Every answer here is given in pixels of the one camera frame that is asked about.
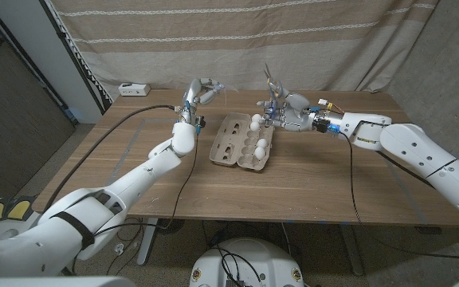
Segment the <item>white power strip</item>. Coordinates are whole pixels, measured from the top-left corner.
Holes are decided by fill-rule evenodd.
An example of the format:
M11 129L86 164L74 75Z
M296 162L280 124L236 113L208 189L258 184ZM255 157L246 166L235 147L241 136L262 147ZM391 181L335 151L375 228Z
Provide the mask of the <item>white power strip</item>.
M150 85L123 83L118 90L122 96L146 96L150 92Z

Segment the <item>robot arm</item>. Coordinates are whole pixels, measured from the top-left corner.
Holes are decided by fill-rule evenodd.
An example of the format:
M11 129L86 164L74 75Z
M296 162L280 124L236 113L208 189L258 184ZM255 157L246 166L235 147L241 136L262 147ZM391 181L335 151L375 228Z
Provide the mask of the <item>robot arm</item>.
M37 225L16 237L0 241L0 277L55 276L75 256L86 260L104 247L123 223L128 211L163 175L177 167L180 158L194 149L196 133L203 128L197 104L208 104L224 85L196 79L175 111L178 122L173 137L162 142L142 163L113 184L81 188L52 205ZM209 93L198 97L203 90Z
M310 107L297 93L290 93L275 82L269 68L265 70L270 88L270 101L258 102L264 107L260 124L273 125L291 132L317 130L348 138L358 147L380 151L385 149L403 159L459 210L459 160L433 142L414 124L391 124L388 116L336 112L328 108Z

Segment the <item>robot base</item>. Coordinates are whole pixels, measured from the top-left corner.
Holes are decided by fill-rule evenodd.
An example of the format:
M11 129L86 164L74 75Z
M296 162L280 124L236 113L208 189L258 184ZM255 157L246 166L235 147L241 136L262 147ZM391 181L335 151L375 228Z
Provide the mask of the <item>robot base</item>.
M233 238L220 243L218 247L222 255L227 254L225 252L227 250L232 254L242 256L257 271L261 283L258 282L253 269L244 260L235 256L242 286L304 286L296 261L270 242L256 238ZM190 287L236 286L222 268L221 253L215 246L196 261L190 275ZM228 255L225 260L233 278L238 281L237 267L233 257Z

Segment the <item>black strap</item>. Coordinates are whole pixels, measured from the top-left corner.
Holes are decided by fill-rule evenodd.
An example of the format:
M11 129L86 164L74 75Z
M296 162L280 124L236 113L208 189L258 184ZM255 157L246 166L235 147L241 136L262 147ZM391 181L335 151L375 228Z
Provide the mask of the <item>black strap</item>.
M84 225L82 222L80 222L77 218L73 217L71 214L68 214L64 211L54 215L53 217L61 218L65 220L66 222L70 223L71 226L73 226L80 234L80 236L83 237L82 241L82 248L81 250L86 249L86 247L90 246L91 244L95 243L95 236L93 236L93 233Z

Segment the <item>beige curtain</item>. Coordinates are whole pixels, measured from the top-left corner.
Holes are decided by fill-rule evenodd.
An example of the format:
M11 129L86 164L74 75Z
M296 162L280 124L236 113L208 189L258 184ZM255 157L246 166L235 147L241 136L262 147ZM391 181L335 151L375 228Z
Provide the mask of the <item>beige curtain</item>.
M437 0L52 0L96 78L185 88L212 77L265 89L265 62L291 90L377 91Z

